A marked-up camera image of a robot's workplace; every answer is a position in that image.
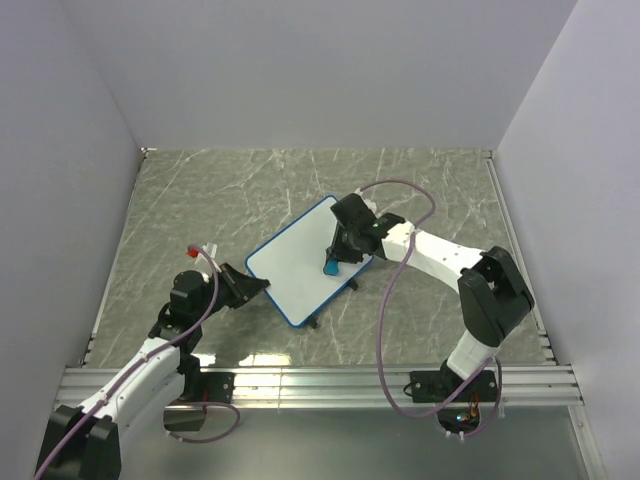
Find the blue whiteboard eraser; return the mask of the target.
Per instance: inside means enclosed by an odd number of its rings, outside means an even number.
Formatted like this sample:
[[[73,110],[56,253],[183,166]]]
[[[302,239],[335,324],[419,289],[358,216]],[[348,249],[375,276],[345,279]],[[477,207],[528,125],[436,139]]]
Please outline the blue whiteboard eraser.
[[[333,258],[327,259],[323,267],[323,273],[327,276],[339,275],[339,261]]]

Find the blue framed small whiteboard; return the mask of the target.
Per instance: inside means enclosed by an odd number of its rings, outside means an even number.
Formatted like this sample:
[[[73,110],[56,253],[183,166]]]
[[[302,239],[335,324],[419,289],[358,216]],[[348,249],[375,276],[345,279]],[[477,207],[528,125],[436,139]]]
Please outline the blue framed small whiteboard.
[[[334,195],[324,197],[245,259],[253,277],[270,281],[267,296],[294,328],[307,325],[310,316],[317,317],[373,261],[366,256],[357,264],[342,263],[335,277],[323,273],[325,250],[336,227],[330,207],[336,202]]]

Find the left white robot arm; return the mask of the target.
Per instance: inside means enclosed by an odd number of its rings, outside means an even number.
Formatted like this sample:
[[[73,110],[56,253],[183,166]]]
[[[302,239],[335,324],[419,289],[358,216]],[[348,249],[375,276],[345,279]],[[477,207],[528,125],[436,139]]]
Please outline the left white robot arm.
[[[168,302],[134,357],[106,385],[76,407],[51,414],[39,453],[37,479],[117,479],[127,445],[166,406],[201,401],[200,361],[192,352],[202,324],[237,309],[269,287],[229,264],[211,275],[178,274]]]

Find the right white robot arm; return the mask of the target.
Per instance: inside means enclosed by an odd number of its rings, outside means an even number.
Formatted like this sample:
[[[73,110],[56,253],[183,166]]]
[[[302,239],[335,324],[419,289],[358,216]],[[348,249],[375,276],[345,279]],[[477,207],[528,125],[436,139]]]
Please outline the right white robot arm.
[[[511,254],[499,246],[455,244],[391,213],[340,213],[336,207],[332,213],[337,225],[324,274],[335,276],[341,263],[375,256],[399,264],[393,281],[411,267],[458,294],[464,332],[440,368],[438,389],[447,400],[466,398],[476,388],[476,376],[535,305]]]

